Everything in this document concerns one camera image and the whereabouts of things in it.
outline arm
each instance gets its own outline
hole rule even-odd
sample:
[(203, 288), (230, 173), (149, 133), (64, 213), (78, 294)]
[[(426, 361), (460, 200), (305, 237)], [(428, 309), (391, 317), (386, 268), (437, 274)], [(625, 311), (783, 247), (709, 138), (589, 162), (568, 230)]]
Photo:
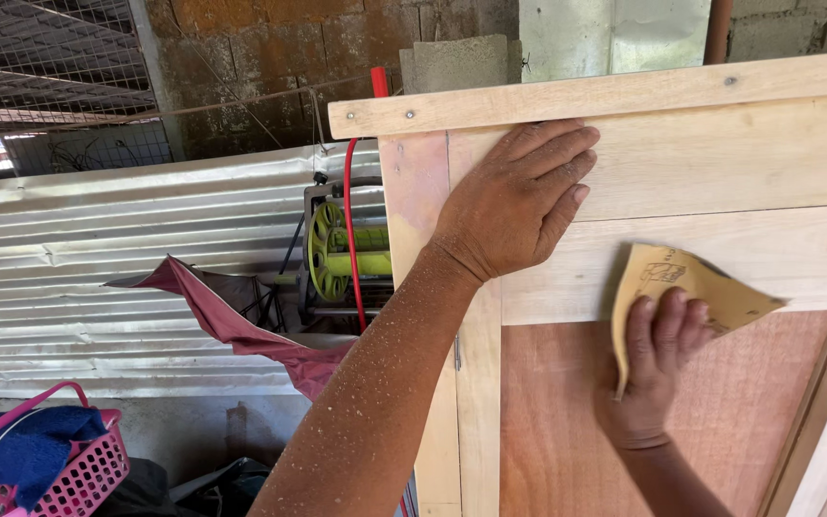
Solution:
[(595, 417), (657, 517), (731, 517), (665, 431), (679, 370), (713, 335), (706, 310), (704, 301), (688, 301), (677, 287), (662, 296), (658, 310), (642, 296), (627, 315), (627, 391), (614, 401), (614, 356), (595, 390)]
[(598, 131), (521, 125), (449, 195), (436, 231), (337, 368), (249, 517), (388, 516), (414, 466), (448, 349), (485, 281), (547, 259), (588, 194)]

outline plastic laundry basket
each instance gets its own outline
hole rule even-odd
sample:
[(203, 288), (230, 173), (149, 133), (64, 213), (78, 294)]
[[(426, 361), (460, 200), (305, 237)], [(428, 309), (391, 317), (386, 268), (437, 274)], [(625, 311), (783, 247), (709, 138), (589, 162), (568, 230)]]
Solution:
[[(89, 407), (82, 386), (75, 382), (60, 382), (2, 415), (0, 429), (12, 425), (23, 413), (63, 386), (75, 389), (82, 405)], [(29, 513), (15, 505), (15, 487), (0, 485), (0, 517), (86, 517), (95, 511), (110, 492), (120, 485), (123, 478), (130, 474), (130, 459), (123, 447), (118, 425), (121, 412), (117, 409), (102, 409), (101, 418), (108, 434), (95, 440), (74, 441), (63, 472)]]

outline person's left hand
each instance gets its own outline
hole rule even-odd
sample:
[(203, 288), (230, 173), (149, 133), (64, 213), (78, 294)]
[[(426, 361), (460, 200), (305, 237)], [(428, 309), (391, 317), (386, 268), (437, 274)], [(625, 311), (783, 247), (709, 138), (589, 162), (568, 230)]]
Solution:
[(592, 405), (595, 418), (618, 452), (646, 449), (668, 442), (665, 419), (675, 398), (678, 374), (713, 337), (704, 300), (688, 300), (672, 287), (659, 307), (641, 296), (627, 314), (626, 343), (630, 377), (620, 401), (614, 400), (617, 363), (603, 361)]
[(547, 260), (589, 193), (598, 138), (581, 119), (519, 125), (448, 196), (428, 246), (481, 283)]

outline metal roof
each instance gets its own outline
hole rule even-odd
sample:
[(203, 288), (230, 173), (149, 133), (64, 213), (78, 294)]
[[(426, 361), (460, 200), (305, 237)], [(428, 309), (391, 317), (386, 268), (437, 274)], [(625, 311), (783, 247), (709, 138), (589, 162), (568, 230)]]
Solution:
[[(182, 297), (100, 285), (167, 253), (269, 281), (313, 171), (342, 174), (346, 145), (326, 147), (0, 180), (0, 396), (63, 379), (94, 397), (297, 393), (277, 363), (209, 338)], [(380, 173), (374, 141), (354, 164)], [(380, 188), (354, 190), (353, 205), (354, 219), (384, 220)], [(297, 247), (288, 270), (301, 260)]]

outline maroon tarp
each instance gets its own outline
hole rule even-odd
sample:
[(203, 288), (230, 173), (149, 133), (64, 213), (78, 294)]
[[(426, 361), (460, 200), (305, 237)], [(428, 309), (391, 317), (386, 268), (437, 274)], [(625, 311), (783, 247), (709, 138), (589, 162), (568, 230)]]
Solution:
[[(212, 275), (214, 281), (254, 281), (251, 277), (203, 272), (200, 275), (204, 278), (207, 278), (206, 275)], [(218, 293), (198, 278), (187, 264), (170, 255), (145, 278), (112, 281), (105, 285), (127, 288), (152, 287), (183, 295), (203, 330), (215, 339), (231, 344), (236, 355), (260, 354), (283, 363), (292, 385), (311, 400), (315, 400), (324, 390), (324, 385), (334, 374), (340, 360), (355, 343), (353, 340), (337, 348), (314, 349), (258, 328), (229, 306)]]

